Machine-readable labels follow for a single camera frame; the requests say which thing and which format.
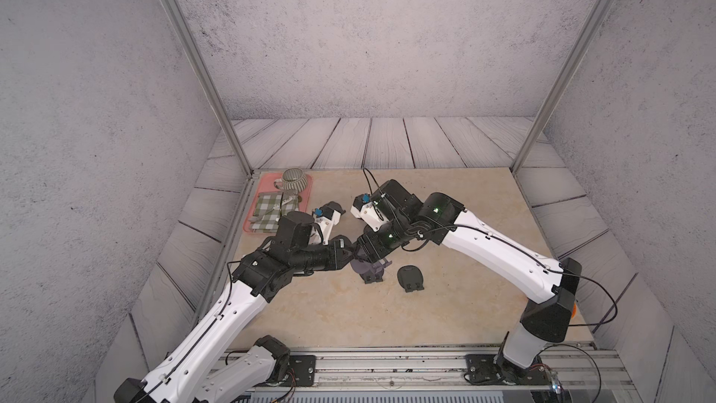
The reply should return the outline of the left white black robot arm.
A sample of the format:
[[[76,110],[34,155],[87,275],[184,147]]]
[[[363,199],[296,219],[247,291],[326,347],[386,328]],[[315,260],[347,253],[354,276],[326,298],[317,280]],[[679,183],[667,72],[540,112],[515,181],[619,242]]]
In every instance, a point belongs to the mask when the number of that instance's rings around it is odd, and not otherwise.
[[[213,369],[240,332],[297,275],[339,271],[354,256],[352,242],[331,233],[343,215],[333,201],[312,214],[294,211],[275,235],[227,265],[229,283],[188,337],[143,379],[128,378],[117,402],[232,402],[261,384],[292,384],[291,350],[267,335],[238,359]]]

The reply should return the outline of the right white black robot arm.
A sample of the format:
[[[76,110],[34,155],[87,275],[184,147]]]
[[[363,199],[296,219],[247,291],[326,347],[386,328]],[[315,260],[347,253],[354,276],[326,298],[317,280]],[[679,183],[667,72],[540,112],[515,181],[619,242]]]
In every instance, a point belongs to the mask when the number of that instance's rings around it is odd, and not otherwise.
[[[377,265],[413,240],[471,257],[517,287],[527,298],[495,362],[525,371],[544,348],[562,343],[574,317],[582,267],[545,257],[492,229],[462,203],[441,192],[420,200],[391,179],[354,199],[351,213],[365,223],[357,257]]]

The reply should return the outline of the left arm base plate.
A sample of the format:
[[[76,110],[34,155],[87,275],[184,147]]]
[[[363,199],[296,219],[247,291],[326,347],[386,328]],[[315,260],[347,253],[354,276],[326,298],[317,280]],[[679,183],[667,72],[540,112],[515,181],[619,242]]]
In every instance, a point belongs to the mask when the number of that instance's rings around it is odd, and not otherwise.
[[[291,354],[279,360],[268,380],[257,387],[312,387],[315,383],[317,357],[311,354]]]

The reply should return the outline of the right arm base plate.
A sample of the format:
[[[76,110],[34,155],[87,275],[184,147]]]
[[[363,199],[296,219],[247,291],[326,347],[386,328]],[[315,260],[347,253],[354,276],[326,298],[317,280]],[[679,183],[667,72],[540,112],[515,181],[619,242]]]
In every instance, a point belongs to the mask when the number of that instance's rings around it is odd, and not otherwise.
[[[468,354],[464,380],[471,385],[547,386],[552,383],[546,365],[534,362],[522,369],[493,354]]]

